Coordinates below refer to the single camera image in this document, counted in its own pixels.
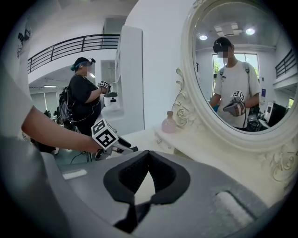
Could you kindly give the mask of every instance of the pink perfume bottle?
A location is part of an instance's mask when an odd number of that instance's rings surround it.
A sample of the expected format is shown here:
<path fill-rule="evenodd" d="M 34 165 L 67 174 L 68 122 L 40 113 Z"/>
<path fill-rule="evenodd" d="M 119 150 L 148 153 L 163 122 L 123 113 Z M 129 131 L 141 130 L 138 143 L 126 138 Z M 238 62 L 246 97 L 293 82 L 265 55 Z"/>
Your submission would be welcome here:
<path fill-rule="evenodd" d="M 168 117 L 162 123 L 162 131 L 165 133 L 175 133 L 176 132 L 176 122 L 173 119 L 173 112 L 168 111 Z"/>

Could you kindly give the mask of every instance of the woman in black shirt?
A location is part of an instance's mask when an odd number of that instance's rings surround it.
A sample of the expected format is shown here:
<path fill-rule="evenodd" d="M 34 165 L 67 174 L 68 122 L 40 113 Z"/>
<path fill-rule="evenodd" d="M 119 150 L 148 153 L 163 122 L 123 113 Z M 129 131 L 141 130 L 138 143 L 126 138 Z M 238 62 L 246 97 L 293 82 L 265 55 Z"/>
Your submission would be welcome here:
<path fill-rule="evenodd" d="M 99 96 L 107 92 L 106 88 L 97 88 L 87 76 L 92 72 L 92 63 L 88 59 L 80 57 L 72 65 L 75 75 L 71 78 L 68 90 L 74 124 L 82 134 L 91 135 L 91 127 L 101 113 Z"/>

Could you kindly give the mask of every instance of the black t-shirt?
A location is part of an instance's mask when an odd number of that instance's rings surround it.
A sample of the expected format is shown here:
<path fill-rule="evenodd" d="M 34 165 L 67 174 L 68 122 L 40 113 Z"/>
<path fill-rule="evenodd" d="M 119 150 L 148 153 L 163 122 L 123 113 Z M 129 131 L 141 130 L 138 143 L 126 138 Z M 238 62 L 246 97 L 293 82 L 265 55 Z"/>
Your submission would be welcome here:
<path fill-rule="evenodd" d="M 101 103 L 99 97 L 92 102 L 85 103 L 91 95 L 91 92 L 97 87 L 87 78 L 76 74 L 69 83 L 68 90 L 70 95 L 70 104 L 73 104 L 72 112 L 75 121 L 82 120 L 85 117 L 94 114 L 92 117 L 97 118 L 101 113 Z"/>

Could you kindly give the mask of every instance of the ceiling light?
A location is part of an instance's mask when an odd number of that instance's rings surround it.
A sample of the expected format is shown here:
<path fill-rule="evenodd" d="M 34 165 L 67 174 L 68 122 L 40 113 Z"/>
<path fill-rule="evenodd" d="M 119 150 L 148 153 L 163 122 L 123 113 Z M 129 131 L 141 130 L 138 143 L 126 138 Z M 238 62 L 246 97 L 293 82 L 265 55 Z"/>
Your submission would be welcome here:
<path fill-rule="evenodd" d="M 252 29 L 252 28 L 248 28 L 245 32 L 248 35 L 253 35 L 256 31 L 254 29 Z"/>
<path fill-rule="evenodd" d="M 57 87 L 57 86 L 45 85 L 44 87 Z"/>
<path fill-rule="evenodd" d="M 208 37 L 207 36 L 205 36 L 205 35 L 201 35 L 200 36 L 200 40 L 206 40 Z"/>

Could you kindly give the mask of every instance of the headset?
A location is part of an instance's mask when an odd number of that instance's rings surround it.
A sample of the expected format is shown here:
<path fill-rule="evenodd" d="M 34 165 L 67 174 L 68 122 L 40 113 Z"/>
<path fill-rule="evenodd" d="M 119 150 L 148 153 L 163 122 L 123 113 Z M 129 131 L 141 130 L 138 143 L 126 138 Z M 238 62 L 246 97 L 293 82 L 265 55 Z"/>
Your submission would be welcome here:
<path fill-rule="evenodd" d="M 214 46 L 213 46 L 213 51 L 214 53 L 218 53 L 218 52 L 227 52 L 228 51 L 228 47 L 229 46 L 222 46 L 222 44 L 220 43 L 216 43 Z"/>
<path fill-rule="evenodd" d="M 78 67 L 79 67 L 80 65 L 87 66 L 87 65 L 86 65 L 87 62 L 88 62 L 90 65 L 92 65 L 92 64 L 95 64 L 95 63 L 96 63 L 96 60 L 93 59 L 93 58 L 91 58 L 91 59 L 88 59 L 88 61 L 81 62 L 81 63 L 79 63 L 79 64 L 77 64 L 77 65 L 72 65 L 72 66 L 70 67 L 70 70 L 71 70 L 71 71 L 75 71 L 76 69 L 78 69 Z"/>

